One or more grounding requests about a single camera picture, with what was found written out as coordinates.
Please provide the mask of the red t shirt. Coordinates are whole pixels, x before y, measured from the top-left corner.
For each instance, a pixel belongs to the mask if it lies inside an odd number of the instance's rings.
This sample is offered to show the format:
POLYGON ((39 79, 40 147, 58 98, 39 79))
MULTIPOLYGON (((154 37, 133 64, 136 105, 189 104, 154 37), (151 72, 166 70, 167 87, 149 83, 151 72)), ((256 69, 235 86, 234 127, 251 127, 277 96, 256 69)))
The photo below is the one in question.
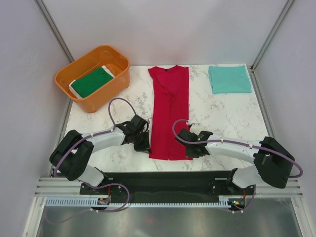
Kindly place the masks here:
POLYGON ((149 158, 160 160, 192 160, 178 141, 172 126, 179 119, 189 119, 189 68, 148 69, 154 86, 154 111, 149 158))

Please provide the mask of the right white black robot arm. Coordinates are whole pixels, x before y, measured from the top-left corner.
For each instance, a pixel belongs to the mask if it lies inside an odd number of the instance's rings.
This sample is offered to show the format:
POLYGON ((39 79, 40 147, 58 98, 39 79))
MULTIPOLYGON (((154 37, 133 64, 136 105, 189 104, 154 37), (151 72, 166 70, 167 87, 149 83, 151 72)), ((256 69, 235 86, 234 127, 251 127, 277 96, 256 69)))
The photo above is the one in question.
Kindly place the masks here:
POLYGON ((260 183, 284 189, 295 162, 295 158, 276 139, 267 136, 262 141, 227 140, 209 131, 195 134, 182 129, 176 140, 186 147, 186 155, 192 158, 225 156, 251 164, 231 171, 226 188, 234 195, 243 188, 260 183))

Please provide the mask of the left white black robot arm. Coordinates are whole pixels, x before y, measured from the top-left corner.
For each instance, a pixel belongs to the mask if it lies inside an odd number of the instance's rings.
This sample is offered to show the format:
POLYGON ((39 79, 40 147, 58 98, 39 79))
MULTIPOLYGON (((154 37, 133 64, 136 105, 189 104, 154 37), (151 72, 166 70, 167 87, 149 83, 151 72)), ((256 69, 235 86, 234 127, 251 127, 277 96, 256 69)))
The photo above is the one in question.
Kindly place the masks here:
POLYGON ((151 153, 149 123, 139 115, 96 133, 69 131, 49 161, 69 181, 79 180, 90 185, 97 194, 104 194, 108 190, 108 181, 100 169, 88 164, 89 159, 95 152, 125 144, 132 144, 137 152, 151 153))

